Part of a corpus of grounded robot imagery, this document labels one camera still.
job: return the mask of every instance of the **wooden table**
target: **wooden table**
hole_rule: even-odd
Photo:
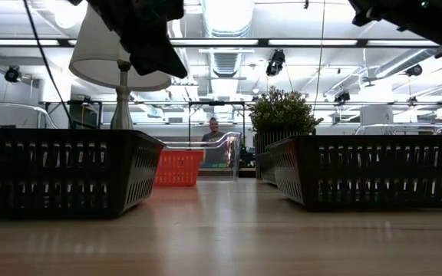
[[[309,213],[251,179],[200,182],[113,221],[0,221],[0,275],[442,276],[442,210]]]

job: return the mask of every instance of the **person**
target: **person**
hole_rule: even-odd
[[[216,142],[217,140],[220,140],[225,133],[219,131],[219,123],[216,118],[211,118],[209,120],[209,128],[211,129],[210,133],[207,133],[203,136],[202,141],[203,142]],[[221,163],[226,163],[225,160],[225,147],[220,146],[219,148],[215,148],[219,146],[222,143],[220,141],[219,143],[211,143],[211,144],[205,144],[203,146],[214,148],[214,149],[206,149],[204,151],[204,164],[205,165],[217,165]]]

